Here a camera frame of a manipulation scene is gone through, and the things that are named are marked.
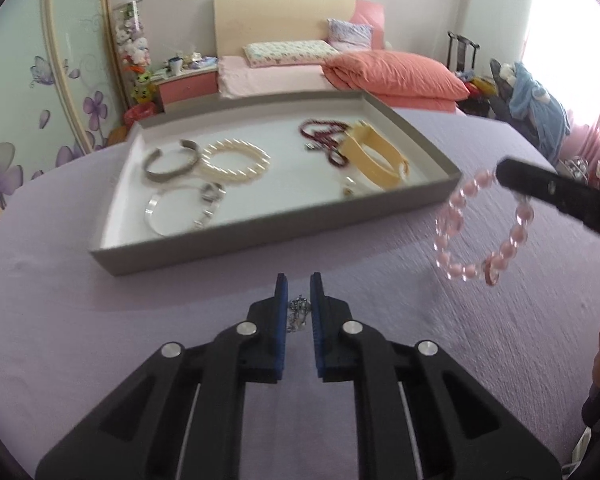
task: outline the pink beaded bracelet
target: pink beaded bracelet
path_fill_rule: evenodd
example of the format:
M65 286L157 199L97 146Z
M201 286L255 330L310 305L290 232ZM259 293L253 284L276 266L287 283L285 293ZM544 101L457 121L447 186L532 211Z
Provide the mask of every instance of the pink beaded bracelet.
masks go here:
M526 227L534 219L534 210L529 203L529 197L514 193L518 206L516 207L516 224L509 231L509 238L500 249L493 251L480 264L462 264L452 260L448 251L449 239L457 235L464 227L464 215L467 199L473 198L481 189L491 187L497 182L492 171L480 170L459 190L449 197L448 202L436 216L436 238L433 248L436 250L436 265L442 269L448 279L462 278L464 281L481 278L487 285L498 283L500 273L507 269L509 262L516 256L518 248L526 243Z

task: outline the headboard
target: headboard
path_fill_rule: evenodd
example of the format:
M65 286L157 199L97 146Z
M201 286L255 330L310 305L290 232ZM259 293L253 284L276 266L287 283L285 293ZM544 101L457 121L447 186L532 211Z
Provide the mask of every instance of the headboard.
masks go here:
M218 57L242 56L259 41L324 40L327 18L374 26L384 48L384 7L365 0L214 0Z

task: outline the blue cloth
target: blue cloth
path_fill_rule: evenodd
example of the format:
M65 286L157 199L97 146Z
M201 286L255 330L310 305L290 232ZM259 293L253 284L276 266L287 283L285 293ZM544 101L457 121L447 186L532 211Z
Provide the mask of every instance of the blue cloth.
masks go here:
M509 101L512 117L524 120L529 113L536 123L540 145L538 150L546 160L554 166L558 162L558 154L564 137L571 133L567 112L560 102L551 94L547 104L538 101L546 90L537 82L526 67L516 63L516 84Z

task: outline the silver cuff bracelet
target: silver cuff bracelet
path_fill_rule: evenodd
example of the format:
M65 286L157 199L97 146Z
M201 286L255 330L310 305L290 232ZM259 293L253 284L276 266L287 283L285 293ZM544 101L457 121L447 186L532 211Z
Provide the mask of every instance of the silver cuff bracelet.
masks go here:
M172 178L187 174L189 171L193 170L195 165L200 160L200 149L198 145L193 142L193 140L187 139L181 140L180 145L183 148L191 150L191 158L186 164L176 168L175 170L165 172L149 171L149 166L162 156L162 150L160 148L156 148L144 158L144 161L142 162L142 171L144 171L144 174L149 180L152 182L164 183L170 181Z

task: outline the purple flower decal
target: purple flower decal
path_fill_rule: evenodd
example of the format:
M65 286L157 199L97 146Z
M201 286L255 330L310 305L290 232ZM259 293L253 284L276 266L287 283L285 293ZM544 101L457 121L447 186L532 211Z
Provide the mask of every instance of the purple flower decal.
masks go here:
M5 195L12 195L16 189L22 186L22 166L12 166L16 147L10 142L0 143L0 206L4 208L7 203Z
M42 130L42 128L44 128L46 126L46 124L49 122L50 118L51 118L51 112L49 110L42 110L40 112L40 120L38 121L38 128L40 130Z
M36 83L46 86L51 86L56 83L54 73L51 70L51 64L43 57L36 56L33 58L33 66L30 68L33 81L30 83L29 88L33 88ZM65 59L64 73L71 79L78 79L80 77L80 69L75 68L69 72L69 60Z
M90 146L96 152L98 150L101 150L102 148L104 148L104 144L106 142L106 139L104 137L103 137L102 145L100 145L100 144L96 144L96 140L93 137L93 134L91 132L85 132L85 134L89 139ZM60 149L58 150L58 155L56 155L56 168L59 168L63 164L71 162L72 160L75 160L76 158L80 158L83 155L84 155L84 153L82 152L82 149L80 148L80 146L78 145L77 142L74 142L73 149L69 148L68 146L61 146Z
M102 92L96 90L93 99L85 97L84 102L82 103L82 110L84 110L84 113L91 116L89 118L89 129L92 132L97 132L100 129L100 119L106 119L107 114L109 113L107 105L102 102L103 99L104 95Z
M33 88L36 83L41 85L53 85L56 81L54 80L54 74L51 72L51 65L49 62L40 56L36 56L33 59L33 66L30 68L33 81L29 87Z
M74 148L71 149L68 146L61 146L58 150L58 154L56 155L56 168L59 168L63 164L71 162L76 158L80 158L84 153L78 146L77 142L74 142Z

